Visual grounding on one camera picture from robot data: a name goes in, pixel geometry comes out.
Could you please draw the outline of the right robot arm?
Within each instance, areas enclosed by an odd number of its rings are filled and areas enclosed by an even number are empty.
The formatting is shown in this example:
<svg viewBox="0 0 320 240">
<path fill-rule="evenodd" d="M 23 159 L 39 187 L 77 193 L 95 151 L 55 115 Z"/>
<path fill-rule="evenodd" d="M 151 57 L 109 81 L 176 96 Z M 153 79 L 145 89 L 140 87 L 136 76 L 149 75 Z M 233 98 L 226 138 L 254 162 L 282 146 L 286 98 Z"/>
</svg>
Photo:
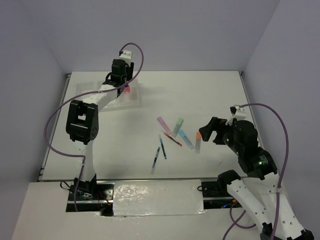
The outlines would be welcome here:
<svg viewBox="0 0 320 240">
<path fill-rule="evenodd" d="M 216 132 L 213 142 L 228 146 L 236 155 L 238 163 L 255 193 L 256 198 L 235 170 L 218 175 L 217 190 L 223 196 L 231 195 L 260 231 L 261 240 L 313 240 L 310 230 L 305 229 L 295 216 L 286 195 L 277 187 L 280 179 L 272 156 L 259 146 L 258 132 L 247 120 L 234 120 L 229 125 L 226 119 L 212 117 L 199 129 L 202 140 L 207 142 Z"/>
</svg>

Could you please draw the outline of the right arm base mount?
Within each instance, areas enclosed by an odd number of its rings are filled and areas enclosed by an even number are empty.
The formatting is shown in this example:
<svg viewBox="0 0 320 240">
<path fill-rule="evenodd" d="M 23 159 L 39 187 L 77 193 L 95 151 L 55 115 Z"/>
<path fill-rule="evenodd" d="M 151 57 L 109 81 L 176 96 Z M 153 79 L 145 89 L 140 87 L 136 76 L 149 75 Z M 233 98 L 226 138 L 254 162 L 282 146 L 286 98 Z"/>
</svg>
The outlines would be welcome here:
<svg viewBox="0 0 320 240">
<path fill-rule="evenodd" d="M 235 202 L 235 199 L 220 187 L 217 180 L 202 181 L 197 190 L 202 193 L 205 210 L 229 209 Z"/>
</svg>

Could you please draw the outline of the pink glue stick tube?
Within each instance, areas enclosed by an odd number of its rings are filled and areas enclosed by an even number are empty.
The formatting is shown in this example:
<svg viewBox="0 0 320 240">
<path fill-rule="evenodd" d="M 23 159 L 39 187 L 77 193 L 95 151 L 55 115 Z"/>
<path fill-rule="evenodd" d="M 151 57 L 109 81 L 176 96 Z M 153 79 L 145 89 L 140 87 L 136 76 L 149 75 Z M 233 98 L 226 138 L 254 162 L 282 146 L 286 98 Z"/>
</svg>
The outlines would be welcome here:
<svg viewBox="0 0 320 240">
<path fill-rule="evenodd" d="M 124 94 L 129 94 L 131 92 L 131 88 L 129 85 L 127 85 L 124 90 L 123 90 Z"/>
</svg>

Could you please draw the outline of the green highlighter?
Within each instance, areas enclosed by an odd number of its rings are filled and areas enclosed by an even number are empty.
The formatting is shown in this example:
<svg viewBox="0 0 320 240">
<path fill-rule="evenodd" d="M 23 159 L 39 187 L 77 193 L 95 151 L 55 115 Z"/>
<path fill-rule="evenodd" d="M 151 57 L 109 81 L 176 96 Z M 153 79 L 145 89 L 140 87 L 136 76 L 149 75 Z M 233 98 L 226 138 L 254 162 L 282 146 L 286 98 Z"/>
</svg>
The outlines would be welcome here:
<svg viewBox="0 0 320 240">
<path fill-rule="evenodd" d="M 175 126 L 174 126 L 174 129 L 172 131 L 172 136 L 174 138 L 177 136 L 177 134 L 178 134 L 183 122 L 184 122 L 184 119 L 182 117 L 179 117 L 177 122 L 176 122 L 176 124 L 175 124 Z"/>
</svg>

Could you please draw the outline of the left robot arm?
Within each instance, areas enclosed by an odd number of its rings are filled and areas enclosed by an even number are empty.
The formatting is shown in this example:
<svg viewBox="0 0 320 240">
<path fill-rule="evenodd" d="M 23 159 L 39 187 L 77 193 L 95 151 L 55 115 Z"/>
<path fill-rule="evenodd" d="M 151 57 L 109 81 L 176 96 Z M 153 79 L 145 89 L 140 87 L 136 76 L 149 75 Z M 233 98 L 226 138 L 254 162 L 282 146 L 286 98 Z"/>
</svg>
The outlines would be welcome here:
<svg viewBox="0 0 320 240">
<path fill-rule="evenodd" d="M 79 176 L 74 178 L 74 191 L 91 200 L 97 196 L 97 175 L 93 164 L 93 143 L 99 132 L 99 113 L 116 100 L 133 78 L 134 63 L 114 59 L 111 72 L 96 93 L 82 100 L 72 100 L 68 109 L 66 133 L 73 142 L 75 154 L 82 158 Z"/>
</svg>

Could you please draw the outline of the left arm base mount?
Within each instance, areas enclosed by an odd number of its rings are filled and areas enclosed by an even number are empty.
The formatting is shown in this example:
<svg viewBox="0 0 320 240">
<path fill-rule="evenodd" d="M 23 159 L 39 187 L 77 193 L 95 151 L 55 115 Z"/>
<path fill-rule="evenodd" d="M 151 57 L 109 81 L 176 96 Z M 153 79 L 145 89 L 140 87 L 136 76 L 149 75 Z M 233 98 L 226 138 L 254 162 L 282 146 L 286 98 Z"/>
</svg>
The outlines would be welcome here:
<svg viewBox="0 0 320 240">
<path fill-rule="evenodd" d="M 102 217 L 114 215 L 114 184 L 97 182 L 94 177 L 90 182 L 80 182 L 77 185 L 77 178 L 68 183 L 61 181 L 61 189 L 68 191 L 65 211 L 75 212 L 96 212 Z"/>
</svg>

